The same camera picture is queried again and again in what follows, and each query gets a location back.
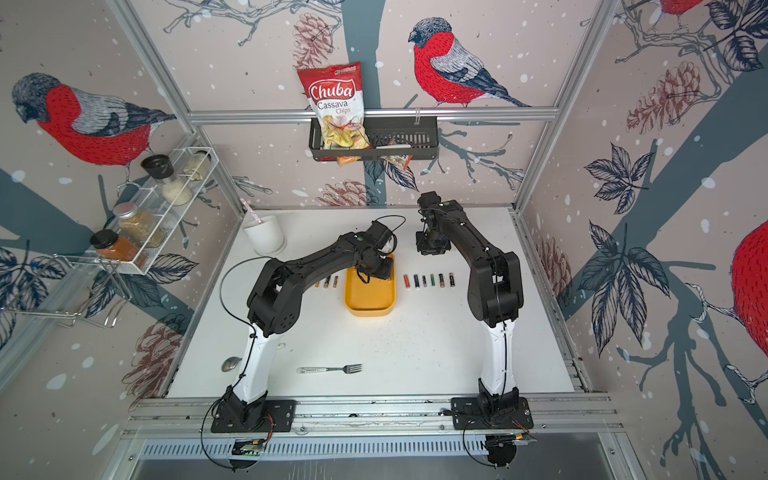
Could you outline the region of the yellow plastic storage box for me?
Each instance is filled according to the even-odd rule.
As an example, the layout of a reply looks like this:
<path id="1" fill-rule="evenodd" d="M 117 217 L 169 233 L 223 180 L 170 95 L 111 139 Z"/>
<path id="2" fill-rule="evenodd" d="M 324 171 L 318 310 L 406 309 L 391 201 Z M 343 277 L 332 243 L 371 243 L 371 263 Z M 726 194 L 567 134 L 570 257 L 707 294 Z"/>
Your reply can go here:
<path id="1" fill-rule="evenodd" d="M 356 317 L 383 317 L 391 313 L 396 303 L 395 256 L 392 260 L 391 275 L 387 280 L 371 278 L 365 284 L 355 268 L 346 270 L 344 302 L 349 312 Z"/>

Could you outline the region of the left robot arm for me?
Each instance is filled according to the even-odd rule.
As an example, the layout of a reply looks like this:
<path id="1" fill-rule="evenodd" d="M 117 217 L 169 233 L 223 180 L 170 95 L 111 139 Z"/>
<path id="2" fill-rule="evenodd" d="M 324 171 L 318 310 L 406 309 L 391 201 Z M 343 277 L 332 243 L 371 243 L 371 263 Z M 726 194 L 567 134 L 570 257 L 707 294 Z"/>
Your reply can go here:
<path id="1" fill-rule="evenodd" d="M 224 394 L 227 406 L 241 416 L 263 410 L 280 337 L 296 325 L 303 295 L 311 286 L 348 268 L 365 282 L 387 280 L 393 274 L 390 255 L 396 247 L 394 231 L 374 220 L 366 230 L 342 234 L 315 253 L 267 261 L 246 301 L 247 321 L 255 332 L 238 379 Z"/>

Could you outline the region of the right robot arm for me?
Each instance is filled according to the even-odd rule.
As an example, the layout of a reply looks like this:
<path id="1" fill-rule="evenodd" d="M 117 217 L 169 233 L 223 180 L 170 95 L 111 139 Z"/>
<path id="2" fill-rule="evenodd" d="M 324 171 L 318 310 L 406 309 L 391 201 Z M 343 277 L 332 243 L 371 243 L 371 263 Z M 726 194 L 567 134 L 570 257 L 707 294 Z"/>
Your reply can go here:
<path id="1" fill-rule="evenodd" d="M 520 259 L 487 240 L 455 200 L 426 192 L 418 199 L 418 211 L 423 227 L 415 235 L 417 251 L 437 256 L 456 248 L 469 267 L 467 304 L 488 334 L 477 397 L 481 414 L 491 417 L 515 410 L 520 394 L 512 367 L 512 340 L 514 322 L 524 306 Z"/>

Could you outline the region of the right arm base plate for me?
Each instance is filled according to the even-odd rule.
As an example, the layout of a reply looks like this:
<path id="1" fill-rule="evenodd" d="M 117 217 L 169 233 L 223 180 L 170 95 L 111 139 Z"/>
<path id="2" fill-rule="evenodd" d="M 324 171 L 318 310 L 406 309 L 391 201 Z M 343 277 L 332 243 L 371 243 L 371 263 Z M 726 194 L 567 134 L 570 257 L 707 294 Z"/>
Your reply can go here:
<path id="1" fill-rule="evenodd" d="M 454 397 L 450 415 L 455 430 L 531 430 L 534 427 L 528 399 L 520 397 L 516 405 L 484 412 L 476 398 Z"/>

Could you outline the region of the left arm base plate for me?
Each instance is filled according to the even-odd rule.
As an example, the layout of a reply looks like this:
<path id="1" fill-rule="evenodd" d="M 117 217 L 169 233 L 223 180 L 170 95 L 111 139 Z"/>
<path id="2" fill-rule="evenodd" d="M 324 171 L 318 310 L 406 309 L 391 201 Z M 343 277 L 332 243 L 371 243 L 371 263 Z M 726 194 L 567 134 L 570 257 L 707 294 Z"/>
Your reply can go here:
<path id="1" fill-rule="evenodd" d="M 259 399 L 250 404 L 226 397 L 214 408 L 212 433 L 284 433 L 292 428 L 294 400 Z"/>

